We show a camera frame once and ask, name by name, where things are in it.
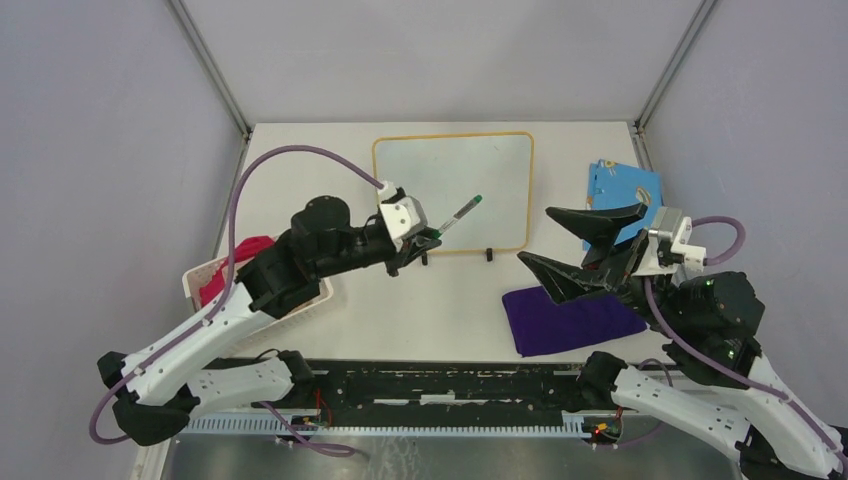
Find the yellow framed whiteboard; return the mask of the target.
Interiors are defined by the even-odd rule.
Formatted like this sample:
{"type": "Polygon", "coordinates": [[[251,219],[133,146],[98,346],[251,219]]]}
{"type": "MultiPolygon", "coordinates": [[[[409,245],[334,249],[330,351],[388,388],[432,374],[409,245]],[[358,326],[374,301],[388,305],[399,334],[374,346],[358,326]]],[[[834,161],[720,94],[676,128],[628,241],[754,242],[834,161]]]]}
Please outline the yellow framed whiteboard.
{"type": "Polygon", "coordinates": [[[437,229],[478,197],[442,234],[435,254],[517,251],[529,243],[535,139],[526,131],[382,137],[375,176],[418,199],[437,229]]]}

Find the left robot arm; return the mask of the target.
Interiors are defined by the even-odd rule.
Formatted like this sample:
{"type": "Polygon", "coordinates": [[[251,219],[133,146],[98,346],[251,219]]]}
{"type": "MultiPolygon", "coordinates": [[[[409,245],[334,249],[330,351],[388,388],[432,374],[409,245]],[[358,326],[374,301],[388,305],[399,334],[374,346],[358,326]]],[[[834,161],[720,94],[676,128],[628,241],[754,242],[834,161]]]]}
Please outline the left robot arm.
{"type": "Polygon", "coordinates": [[[272,246],[183,324],[142,351],[99,359],[124,438],[151,446],[212,412],[279,400],[306,405],[314,381],[297,352],[228,368],[211,365],[242,339],[317,298],[323,279],[376,264],[395,277],[440,244],[439,230],[411,196],[379,204],[361,227],[352,226],[342,199],[312,199],[272,246]]]}

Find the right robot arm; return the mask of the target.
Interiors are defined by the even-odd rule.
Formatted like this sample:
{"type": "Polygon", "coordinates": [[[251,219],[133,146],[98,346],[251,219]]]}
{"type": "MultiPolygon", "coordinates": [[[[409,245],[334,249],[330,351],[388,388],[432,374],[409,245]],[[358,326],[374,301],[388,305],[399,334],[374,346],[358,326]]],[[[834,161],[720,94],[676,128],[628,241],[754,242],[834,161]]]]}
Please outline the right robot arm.
{"type": "Polygon", "coordinates": [[[596,351],[575,382],[585,405],[651,416],[710,445],[746,479],[846,477],[846,429],[819,419],[780,378],[756,338],[764,304],[743,272],[718,270],[744,243],[739,221],[726,219],[735,239],[713,257],[691,242],[698,221],[678,208],[546,213],[588,245],[579,265],[519,253],[549,298],[615,297],[665,336],[664,352],[680,372],[720,398],[709,403],[596,351]]]}

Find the blue cartoon cloth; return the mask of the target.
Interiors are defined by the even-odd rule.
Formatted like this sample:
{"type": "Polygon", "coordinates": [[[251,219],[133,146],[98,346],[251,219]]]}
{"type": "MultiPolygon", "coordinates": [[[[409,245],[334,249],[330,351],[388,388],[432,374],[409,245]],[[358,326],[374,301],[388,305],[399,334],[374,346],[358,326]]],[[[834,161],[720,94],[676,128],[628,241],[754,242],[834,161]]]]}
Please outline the blue cartoon cloth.
{"type": "Polygon", "coordinates": [[[642,220],[624,227],[616,244],[634,238],[647,228],[663,205],[661,176],[658,173],[600,159],[589,165],[586,205],[590,210],[608,210],[643,203],[647,213],[642,220]]]}

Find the purple cloth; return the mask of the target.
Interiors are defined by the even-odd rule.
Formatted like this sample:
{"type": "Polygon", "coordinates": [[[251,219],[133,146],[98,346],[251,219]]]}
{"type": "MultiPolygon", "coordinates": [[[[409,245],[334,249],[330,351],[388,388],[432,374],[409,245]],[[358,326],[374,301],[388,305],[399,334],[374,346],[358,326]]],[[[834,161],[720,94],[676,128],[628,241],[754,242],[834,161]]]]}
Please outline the purple cloth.
{"type": "Polygon", "coordinates": [[[556,304],[539,286],[504,294],[502,305],[522,357],[573,351],[647,329],[645,320],[611,295],[556,304]]]}

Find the red cloth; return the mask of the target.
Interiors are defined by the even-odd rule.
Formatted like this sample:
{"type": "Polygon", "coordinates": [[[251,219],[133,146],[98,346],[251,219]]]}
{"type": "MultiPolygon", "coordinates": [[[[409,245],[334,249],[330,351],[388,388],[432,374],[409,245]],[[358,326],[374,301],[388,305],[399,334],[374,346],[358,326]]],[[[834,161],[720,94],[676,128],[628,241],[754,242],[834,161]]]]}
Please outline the red cloth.
{"type": "MultiPolygon", "coordinates": [[[[241,241],[234,249],[234,261],[236,268],[253,259],[261,251],[271,247],[274,239],[269,236],[254,236],[241,241]]],[[[229,260],[227,258],[213,271],[209,280],[203,283],[199,289],[200,306],[206,306],[219,295],[230,278],[228,274],[229,260]]]]}

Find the white plastic basket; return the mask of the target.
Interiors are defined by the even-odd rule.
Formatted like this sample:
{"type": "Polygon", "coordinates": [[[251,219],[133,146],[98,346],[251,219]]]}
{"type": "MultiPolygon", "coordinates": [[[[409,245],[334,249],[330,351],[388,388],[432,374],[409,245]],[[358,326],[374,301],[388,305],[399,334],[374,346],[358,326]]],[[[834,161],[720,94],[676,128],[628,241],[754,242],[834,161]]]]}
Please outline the white plastic basket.
{"type": "MultiPolygon", "coordinates": [[[[239,270],[260,251],[270,247],[277,239],[276,236],[254,236],[241,241],[235,248],[236,270],[239,270]]],[[[227,256],[211,260],[186,271],[182,284],[186,298],[194,311],[200,310],[211,302],[224,287],[224,274],[227,268],[227,256]]],[[[232,357],[247,352],[272,338],[291,330],[310,320],[318,318],[336,309],[339,305],[334,286],[328,280],[320,283],[319,296],[301,305],[282,319],[259,329],[246,338],[235,343],[225,354],[232,357]]]]}

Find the right aluminium frame post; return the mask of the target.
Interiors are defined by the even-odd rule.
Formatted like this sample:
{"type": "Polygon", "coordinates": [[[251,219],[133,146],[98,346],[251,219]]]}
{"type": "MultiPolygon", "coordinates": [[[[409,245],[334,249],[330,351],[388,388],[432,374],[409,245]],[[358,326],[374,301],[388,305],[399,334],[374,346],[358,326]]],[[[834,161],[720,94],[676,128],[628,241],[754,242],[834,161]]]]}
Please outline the right aluminium frame post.
{"type": "Polygon", "coordinates": [[[671,57],[665,64],[658,80],[650,91],[647,100],[634,121],[634,128],[637,133],[644,133],[647,131],[648,124],[655,115],[666,94],[666,91],[682,68],[687,55],[698,40],[701,32],[719,4],[720,1],[718,0],[701,0],[698,3],[695,12],[678,40],[671,57]]]}

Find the aluminium frame post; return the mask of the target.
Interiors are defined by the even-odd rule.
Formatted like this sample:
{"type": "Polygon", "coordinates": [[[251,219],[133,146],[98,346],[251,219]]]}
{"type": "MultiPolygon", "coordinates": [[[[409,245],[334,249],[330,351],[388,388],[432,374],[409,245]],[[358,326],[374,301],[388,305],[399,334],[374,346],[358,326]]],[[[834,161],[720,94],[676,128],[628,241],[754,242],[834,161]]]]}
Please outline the aluminium frame post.
{"type": "Polygon", "coordinates": [[[682,68],[687,55],[698,40],[701,32],[719,4],[720,1],[718,0],[701,0],[698,3],[695,12],[678,40],[671,57],[665,64],[658,80],[650,91],[647,100],[634,121],[634,128],[637,133],[644,133],[647,131],[648,124],[655,115],[666,94],[666,91],[682,68]]]}
{"type": "Polygon", "coordinates": [[[194,20],[188,5],[183,0],[166,0],[165,4],[172,11],[177,26],[186,38],[193,54],[198,61],[207,79],[215,90],[219,100],[222,102],[226,113],[239,132],[241,138],[247,142],[252,134],[252,127],[247,120],[242,108],[238,104],[232,89],[216,61],[210,47],[194,20]]]}

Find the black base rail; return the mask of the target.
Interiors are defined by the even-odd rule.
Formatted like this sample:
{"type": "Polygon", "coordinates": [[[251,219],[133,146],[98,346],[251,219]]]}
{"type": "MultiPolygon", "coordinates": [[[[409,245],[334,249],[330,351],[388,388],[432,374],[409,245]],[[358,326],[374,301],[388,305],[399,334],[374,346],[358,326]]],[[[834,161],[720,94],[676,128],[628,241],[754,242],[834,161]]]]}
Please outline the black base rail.
{"type": "Polygon", "coordinates": [[[328,408],[333,427],[559,426],[565,413],[613,411],[578,384],[574,363],[309,359],[312,379],[278,410],[328,408]]]}

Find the left aluminium frame post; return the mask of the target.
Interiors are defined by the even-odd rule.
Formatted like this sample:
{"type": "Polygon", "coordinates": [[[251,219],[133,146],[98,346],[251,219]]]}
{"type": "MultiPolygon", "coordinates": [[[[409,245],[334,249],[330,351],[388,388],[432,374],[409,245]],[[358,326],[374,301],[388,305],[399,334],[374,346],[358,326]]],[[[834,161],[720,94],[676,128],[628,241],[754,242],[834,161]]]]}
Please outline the left aluminium frame post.
{"type": "Polygon", "coordinates": [[[232,89],[216,61],[210,47],[194,20],[188,5],[183,0],[166,0],[165,4],[172,11],[177,26],[186,38],[193,54],[198,61],[207,79],[215,90],[219,100],[222,102],[226,113],[239,132],[241,138],[247,142],[252,134],[252,127],[247,120],[242,108],[238,104],[232,89]]]}

